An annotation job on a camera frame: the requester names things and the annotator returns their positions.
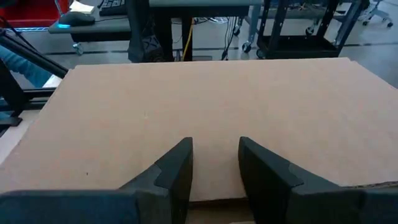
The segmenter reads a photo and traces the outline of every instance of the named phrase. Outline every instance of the cart wheel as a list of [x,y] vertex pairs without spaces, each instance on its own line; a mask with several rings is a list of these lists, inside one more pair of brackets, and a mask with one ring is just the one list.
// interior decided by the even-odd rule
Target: cart wheel
[[314,28],[313,28],[313,27],[308,27],[308,28],[305,29],[305,34],[306,34],[307,36],[312,35],[313,32],[314,32]]
[[250,42],[246,42],[242,45],[242,50],[244,53],[249,53],[251,50],[251,43]]
[[265,59],[265,54],[264,54],[264,52],[262,51],[262,50],[260,50],[260,49],[257,49],[257,51],[256,51],[256,55],[257,55],[257,57],[259,58],[259,59]]
[[234,28],[234,35],[237,37],[241,33],[241,29],[239,27]]
[[81,46],[81,43],[73,44],[72,47],[75,49],[76,54],[81,56],[85,52],[83,50],[83,47]]

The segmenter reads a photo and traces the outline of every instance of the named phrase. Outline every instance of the table leg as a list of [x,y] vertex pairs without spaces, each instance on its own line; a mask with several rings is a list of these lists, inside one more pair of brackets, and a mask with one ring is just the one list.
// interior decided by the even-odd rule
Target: table leg
[[[183,17],[182,20],[182,51],[184,51],[185,46],[188,42],[189,30],[192,24],[192,17]],[[185,54],[184,61],[192,61],[192,41],[193,41],[193,32],[191,35],[191,41],[188,43],[188,49]]]
[[166,18],[162,13],[155,13],[155,35],[163,48],[167,62],[173,62],[173,35],[171,18]]

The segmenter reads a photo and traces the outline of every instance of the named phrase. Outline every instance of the blue light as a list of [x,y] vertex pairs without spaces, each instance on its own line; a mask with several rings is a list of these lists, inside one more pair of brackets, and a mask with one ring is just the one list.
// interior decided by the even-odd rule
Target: blue light
[[69,28],[70,25],[66,25],[66,24],[58,24],[58,28]]

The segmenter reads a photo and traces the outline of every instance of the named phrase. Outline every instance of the table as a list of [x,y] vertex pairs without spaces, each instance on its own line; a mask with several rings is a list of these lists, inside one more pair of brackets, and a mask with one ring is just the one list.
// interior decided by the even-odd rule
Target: table
[[[82,3],[92,6],[98,5],[99,0],[86,0]],[[250,5],[260,5],[261,0],[150,0],[149,4],[154,12],[155,33],[164,50],[165,58],[173,61],[172,52],[172,29],[171,18],[182,18],[182,42],[183,46],[188,42],[188,34],[192,17],[214,17],[214,16],[246,16]],[[92,26],[59,28],[57,22],[49,27],[51,34],[71,34],[75,42],[114,41],[129,40],[130,26],[127,18],[123,16],[100,17],[96,8],[93,16],[96,20],[112,19],[96,22]],[[192,41],[188,45],[186,60],[192,60]]]
[[187,136],[191,201],[245,196],[240,136],[340,186],[397,180],[397,110],[347,58],[77,66],[0,165],[0,192],[116,189]]

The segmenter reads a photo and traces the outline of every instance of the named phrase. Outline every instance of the computer mouse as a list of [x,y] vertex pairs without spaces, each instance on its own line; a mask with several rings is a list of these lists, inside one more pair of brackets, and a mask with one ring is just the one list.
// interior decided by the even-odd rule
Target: computer mouse
[[60,24],[72,26],[89,26],[95,23],[95,18],[81,12],[67,12],[60,20]]

